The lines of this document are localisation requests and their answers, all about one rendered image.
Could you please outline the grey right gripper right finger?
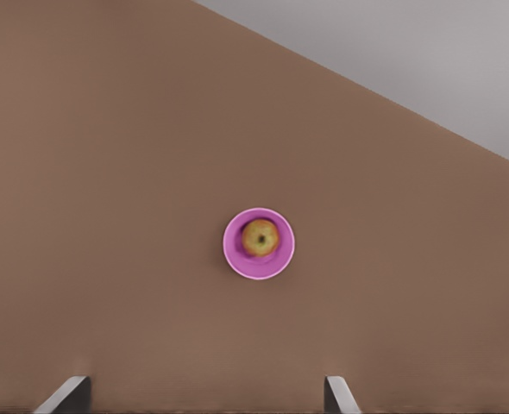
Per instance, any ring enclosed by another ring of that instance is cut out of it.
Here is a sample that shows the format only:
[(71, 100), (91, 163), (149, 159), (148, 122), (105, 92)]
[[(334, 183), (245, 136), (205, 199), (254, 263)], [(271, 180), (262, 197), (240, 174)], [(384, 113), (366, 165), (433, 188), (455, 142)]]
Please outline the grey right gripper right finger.
[(359, 413), (355, 397), (342, 376), (326, 376), (324, 379), (325, 413)]

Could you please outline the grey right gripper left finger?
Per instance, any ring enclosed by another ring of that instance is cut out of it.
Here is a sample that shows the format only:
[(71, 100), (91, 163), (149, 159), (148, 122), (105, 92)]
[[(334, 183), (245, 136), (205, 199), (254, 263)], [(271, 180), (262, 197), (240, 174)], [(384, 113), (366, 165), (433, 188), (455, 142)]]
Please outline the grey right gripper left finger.
[(34, 413), (91, 413), (91, 378), (70, 377)]

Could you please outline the yellow-green red apple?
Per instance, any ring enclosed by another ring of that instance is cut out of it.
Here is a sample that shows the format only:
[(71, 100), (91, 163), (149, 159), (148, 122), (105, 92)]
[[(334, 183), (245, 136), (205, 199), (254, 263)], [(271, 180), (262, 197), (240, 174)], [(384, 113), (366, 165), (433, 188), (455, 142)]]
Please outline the yellow-green red apple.
[(242, 247), (251, 256), (266, 257), (280, 244), (277, 226), (267, 219), (255, 219), (242, 231)]

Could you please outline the pink round plate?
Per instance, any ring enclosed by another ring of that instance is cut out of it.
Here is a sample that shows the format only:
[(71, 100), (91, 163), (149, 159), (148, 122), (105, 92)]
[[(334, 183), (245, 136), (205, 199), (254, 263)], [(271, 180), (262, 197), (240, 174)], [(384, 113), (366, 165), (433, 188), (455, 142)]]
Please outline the pink round plate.
[[(256, 219), (271, 222), (280, 240), (269, 255), (256, 257), (242, 245), (242, 232)], [(292, 261), (295, 252), (295, 234), (291, 224), (279, 212), (268, 208), (251, 208), (236, 214), (223, 232), (223, 255), (229, 266), (247, 279), (271, 279), (282, 273)]]

